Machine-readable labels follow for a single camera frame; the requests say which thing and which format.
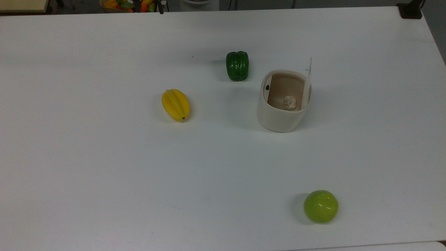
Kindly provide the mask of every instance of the floor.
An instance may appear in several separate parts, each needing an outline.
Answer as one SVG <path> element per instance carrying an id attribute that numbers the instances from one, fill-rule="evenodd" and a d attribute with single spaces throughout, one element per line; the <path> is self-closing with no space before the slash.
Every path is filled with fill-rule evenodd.
<path id="1" fill-rule="evenodd" d="M 180 11 L 181 0 L 168 0 L 172 12 Z M 336 7 L 368 7 L 395 6 L 397 3 L 408 3 L 410 0 L 296 0 L 295 8 L 336 8 Z M 99 0 L 63 0 L 64 8 L 60 8 L 56 0 L 50 0 L 53 14 L 87 14 L 103 13 Z M 234 9 L 236 0 L 220 0 L 220 10 L 227 11 L 231 3 Z M 238 10 L 252 9 L 285 9 L 291 8 L 293 0 L 239 0 Z M 426 0 L 423 13 L 437 43 L 443 61 L 446 64 L 446 1 Z"/>

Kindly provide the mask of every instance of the green bell pepper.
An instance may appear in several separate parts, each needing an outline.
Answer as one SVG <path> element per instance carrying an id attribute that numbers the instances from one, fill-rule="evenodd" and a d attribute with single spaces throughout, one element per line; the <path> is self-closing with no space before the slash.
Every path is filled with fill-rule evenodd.
<path id="1" fill-rule="evenodd" d="M 230 52 L 226 55 L 227 75 L 233 81 L 245 80 L 248 77 L 249 58 L 244 51 Z"/>

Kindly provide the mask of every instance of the table surface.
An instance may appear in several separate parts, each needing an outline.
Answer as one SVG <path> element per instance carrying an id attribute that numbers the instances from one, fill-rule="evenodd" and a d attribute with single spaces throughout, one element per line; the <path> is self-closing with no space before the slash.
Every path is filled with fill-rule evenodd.
<path id="1" fill-rule="evenodd" d="M 45 12 L 48 0 L 1 0 L 0 13 L 2 12 Z"/>
<path id="2" fill-rule="evenodd" d="M 402 243 L 402 244 L 387 244 L 387 245 L 373 245 L 373 246 L 360 246 L 360 247 L 338 247 L 338 248 L 329 248 L 323 250 L 324 251 L 446 251 L 446 247 L 439 242 L 424 242 L 424 243 Z"/>
<path id="3" fill-rule="evenodd" d="M 278 251 L 446 238 L 446 67 L 396 7 L 0 17 L 0 249 Z M 225 57 L 246 51 L 231 82 Z M 290 133 L 263 77 L 305 73 Z M 166 89 L 191 103 L 185 123 Z M 313 224 L 302 203 L 340 208 Z"/>

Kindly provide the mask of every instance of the white bucket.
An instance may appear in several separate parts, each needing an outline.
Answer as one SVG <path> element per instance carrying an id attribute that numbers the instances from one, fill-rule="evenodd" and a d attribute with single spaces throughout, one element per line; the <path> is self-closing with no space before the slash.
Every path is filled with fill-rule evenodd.
<path id="1" fill-rule="evenodd" d="M 180 10 L 186 11 L 219 11 L 219 0 L 180 0 Z"/>
<path id="2" fill-rule="evenodd" d="M 262 82 L 257 119 L 266 129 L 276 132 L 289 132 L 296 128 L 308 109 L 311 97 L 310 75 L 288 70 L 275 70 L 268 73 Z M 284 104 L 287 97 L 293 97 L 295 108 Z"/>

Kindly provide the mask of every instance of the green apple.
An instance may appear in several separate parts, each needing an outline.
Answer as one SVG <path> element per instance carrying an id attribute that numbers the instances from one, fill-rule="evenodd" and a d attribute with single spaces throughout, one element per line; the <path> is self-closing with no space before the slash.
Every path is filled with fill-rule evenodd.
<path id="1" fill-rule="evenodd" d="M 310 193 L 304 202 L 305 214 L 318 223 L 331 221 L 338 212 L 338 201 L 329 191 L 318 190 Z"/>

